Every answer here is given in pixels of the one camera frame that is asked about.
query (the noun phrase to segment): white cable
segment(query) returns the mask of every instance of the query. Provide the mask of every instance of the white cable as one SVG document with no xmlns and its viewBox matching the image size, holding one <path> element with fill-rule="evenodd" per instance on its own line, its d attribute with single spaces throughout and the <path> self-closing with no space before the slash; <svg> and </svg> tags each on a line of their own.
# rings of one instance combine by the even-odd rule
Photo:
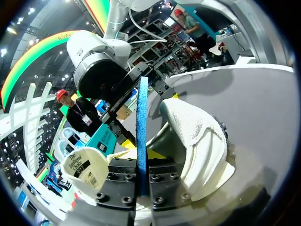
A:
<svg viewBox="0 0 301 226">
<path fill-rule="evenodd" d="M 131 65 L 130 65 L 130 63 L 129 63 L 129 62 L 127 62 L 127 65 L 128 65 L 128 67 L 130 68 L 130 70 L 131 70 L 132 68 L 131 68 Z"/>
<path fill-rule="evenodd" d="M 133 41 L 133 42 L 130 42 L 129 44 L 142 43 L 142 42 L 150 42 L 150 41 L 152 41 L 152 42 L 159 42 L 159 41 L 166 42 L 166 41 L 163 41 L 163 40 L 142 40 L 142 41 Z"/>
<path fill-rule="evenodd" d="M 134 24 L 136 27 L 138 27 L 141 31 L 144 31 L 145 33 L 147 33 L 147 34 L 149 34 L 149 35 L 151 35 L 151 36 L 154 36 L 155 38 L 158 39 L 158 40 L 143 40 L 143 42 L 146 42 L 146 41 L 162 41 L 162 42 L 167 42 L 166 39 L 163 39 L 163 38 L 161 38 L 160 36 L 157 36 L 157 35 L 155 35 L 155 34 L 149 32 L 148 30 L 142 28 L 141 26 L 139 26 L 139 25 L 136 23 L 136 21 L 134 20 L 134 18 L 133 18 L 131 8 L 128 9 L 128 14 L 129 14 L 129 16 L 130 16 L 130 18 L 131 18 L 131 21 L 133 22 L 133 24 Z"/>
<path fill-rule="evenodd" d="M 162 135 L 167 131 L 167 129 L 170 129 L 168 122 L 164 124 L 162 129 L 160 129 L 160 131 L 152 139 L 150 139 L 148 142 L 146 142 L 146 147 L 152 146 L 156 140 L 158 140 L 160 137 L 162 137 Z"/>
</svg>

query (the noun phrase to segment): rainbow arch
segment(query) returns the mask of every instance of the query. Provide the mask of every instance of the rainbow arch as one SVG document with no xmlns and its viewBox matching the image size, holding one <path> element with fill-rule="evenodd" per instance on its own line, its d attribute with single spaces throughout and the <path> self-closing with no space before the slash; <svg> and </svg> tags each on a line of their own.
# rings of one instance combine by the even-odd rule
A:
<svg viewBox="0 0 301 226">
<path fill-rule="evenodd" d="M 109 0 L 82 0 L 89 10 L 98 27 L 105 32 L 110 9 Z M 54 34 L 31 47 L 9 72 L 1 89 L 1 103 L 4 113 L 8 113 L 15 94 L 22 84 L 22 74 L 41 55 L 52 48 L 66 43 L 75 31 L 66 31 Z"/>
</svg>

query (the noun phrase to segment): red hard hat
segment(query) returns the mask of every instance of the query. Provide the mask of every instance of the red hard hat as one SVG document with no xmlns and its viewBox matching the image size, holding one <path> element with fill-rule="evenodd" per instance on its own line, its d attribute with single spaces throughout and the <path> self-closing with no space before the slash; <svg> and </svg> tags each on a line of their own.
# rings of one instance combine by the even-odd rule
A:
<svg viewBox="0 0 301 226">
<path fill-rule="evenodd" d="M 176 9 L 176 10 L 174 11 L 174 14 L 175 14 L 175 16 L 179 16 L 179 15 L 183 15 L 183 12 L 182 12 L 182 10 L 180 10 L 180 9 Z"/>
<path fill-rule="evenodd" d="M 68 92 L 67 92 L 66 90 L 64 90 L 64 89 L 59 90 L 59 91 L 56 93 L 56 99 L 57 99 L 57 101 L 59 101 L 60 98 L 61 98 L 63 95 L 65 95 L 65 94 L 68 94 Z"/>
</svg>

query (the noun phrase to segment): black shirt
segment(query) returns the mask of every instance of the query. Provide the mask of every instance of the black shirt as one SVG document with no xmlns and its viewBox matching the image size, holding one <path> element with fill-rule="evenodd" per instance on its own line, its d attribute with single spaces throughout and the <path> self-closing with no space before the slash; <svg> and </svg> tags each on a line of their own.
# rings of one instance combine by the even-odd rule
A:
<svg viewBox="0 0 301 226">
<path fill-rule="evenodd" d="M 83 97 L 76 99 L 76 104 L 78 107 L 77 105 L 74 105 L 69 108 L 66 118 L 76 131 L 80 133 L 86 132 L 91 137 L 102 124 L 99 120 L 97 110 L 90 101 Z M 85 114 L 92 120 L 92 123 L 89 126 L 82 120 L 82 117 Z"/>
</svg>

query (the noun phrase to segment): black clamp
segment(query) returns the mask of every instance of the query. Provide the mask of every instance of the black clamp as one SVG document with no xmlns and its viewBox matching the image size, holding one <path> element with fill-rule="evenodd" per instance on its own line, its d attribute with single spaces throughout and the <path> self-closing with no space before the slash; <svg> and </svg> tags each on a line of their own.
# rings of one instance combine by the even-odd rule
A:
<svg viewBox="0 0 301 226">
<path fill-rule="evenodd" d="M 133 226 L 138 194 L 136 160 L 114 158 L 97 194 L 97 206 L 77 201 L 62 226 Z M 182 184 L 172 158 L 148 160 L 153 226 L 197 225 L 199 212 Z"/>
<path fill-rule="evenodd" d="M 97 206 L 77 200 L 76 208 L 67 213 L 61 226 L 132 226 L 136 208 L 137 161 L 114 158 L 100 192 Z"/>
<path fill-rule="evenodd" d="M 149 78 L 149 85 L 162 97 L 162 99 L 168 99 L 176 95 L 173 88 L 168 86 L 160 75 L 155 71 L 151 71 L 147 74 Z"/>
<path fill-rule="evenodd" d="M 128 131 L 118 119 L 113 118 L 109 127 L 116 136 L 118 144 L 122 145 L 126 140 L 130 140 L 132 144 L 136 144 L 136 138 L 134 135 Z"/>
</svg>

